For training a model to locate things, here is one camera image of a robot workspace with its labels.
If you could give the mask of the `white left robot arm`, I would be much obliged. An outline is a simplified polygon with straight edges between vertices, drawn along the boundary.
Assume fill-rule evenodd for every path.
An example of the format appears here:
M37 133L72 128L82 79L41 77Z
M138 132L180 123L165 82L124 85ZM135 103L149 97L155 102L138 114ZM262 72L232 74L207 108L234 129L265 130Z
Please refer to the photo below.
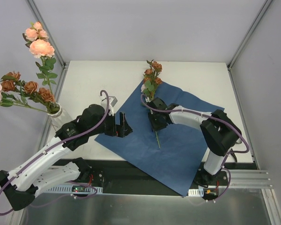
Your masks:
M91 175L91 168L79 157L67 165L48 172L47 169L63 156L86 144L91 136L126 137L132 128L126 121L125 114L119 114L120 124L109 109L92 104L82 115L65 123L55 136L34 156L11 171L0 171L0 193L4 193L12 210L19 211L29 206L36 197L55 185L68 181L86 182Z

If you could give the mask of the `orange and pink flower bouquet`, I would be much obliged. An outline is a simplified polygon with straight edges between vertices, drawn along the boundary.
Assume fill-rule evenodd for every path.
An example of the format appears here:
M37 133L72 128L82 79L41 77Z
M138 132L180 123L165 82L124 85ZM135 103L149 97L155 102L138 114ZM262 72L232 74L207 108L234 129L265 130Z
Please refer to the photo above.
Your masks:
M143 84L141 86L141 93L146 96L146 102L154 99L157 88L162 84L159 78L162 72L162 65L155 60L148 61L149 68L144 71Z

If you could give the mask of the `blue wrapping paper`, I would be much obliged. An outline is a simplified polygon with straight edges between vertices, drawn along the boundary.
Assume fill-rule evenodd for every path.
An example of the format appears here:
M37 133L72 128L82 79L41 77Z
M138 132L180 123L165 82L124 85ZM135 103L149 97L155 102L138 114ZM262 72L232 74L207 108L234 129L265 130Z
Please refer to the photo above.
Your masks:
M185 196L207 150L204 136L200 129L173 124L152 132L148 109L140 96L139 83L119 109L132 133L124 138L100 134L95 141Z

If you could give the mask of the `peach peony flower stem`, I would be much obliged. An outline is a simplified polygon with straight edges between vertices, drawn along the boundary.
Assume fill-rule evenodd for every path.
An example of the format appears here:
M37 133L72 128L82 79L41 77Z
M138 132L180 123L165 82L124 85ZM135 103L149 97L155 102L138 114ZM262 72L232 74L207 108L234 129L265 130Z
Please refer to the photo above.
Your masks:
M49 35L43 28L41 22L33 22L31 26L22 34L26 41L26 46L34 58L39 59L36 66L39 69L37 73L38 79L43 80L42 85L48 86L47 90L53 94L52 85L56 84L57 74L54 73L54 65L57 60L54 58L55 49L49 42Z

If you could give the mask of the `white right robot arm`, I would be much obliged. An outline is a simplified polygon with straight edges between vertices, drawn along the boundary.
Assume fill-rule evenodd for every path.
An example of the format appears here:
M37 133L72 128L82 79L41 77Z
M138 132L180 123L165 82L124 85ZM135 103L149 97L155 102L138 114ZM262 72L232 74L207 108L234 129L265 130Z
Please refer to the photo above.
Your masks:
M228 154L242 134L227 114L220 109L214 112L199 112L178 104L166 105L158 97L147 102L146 107L150 109L148 118L153 131L164 129L170 124L178 124L202 132L209 154L194 182L205 188L214 184Z

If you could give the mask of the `large orange rose stem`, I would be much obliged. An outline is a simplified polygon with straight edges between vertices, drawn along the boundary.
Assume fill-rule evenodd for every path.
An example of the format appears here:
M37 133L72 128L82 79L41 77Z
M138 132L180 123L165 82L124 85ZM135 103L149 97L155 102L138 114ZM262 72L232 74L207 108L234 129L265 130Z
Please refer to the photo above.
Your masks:
M39 87L35 81L26 82L21 80L19 72L9 72L2 76L2 96L1 106L20 106L34 110L38 110L30 105L30 102L40 103L46 109L48 114L56 114L60 110L60 106L55 101L55 96L51 90L45 87Z

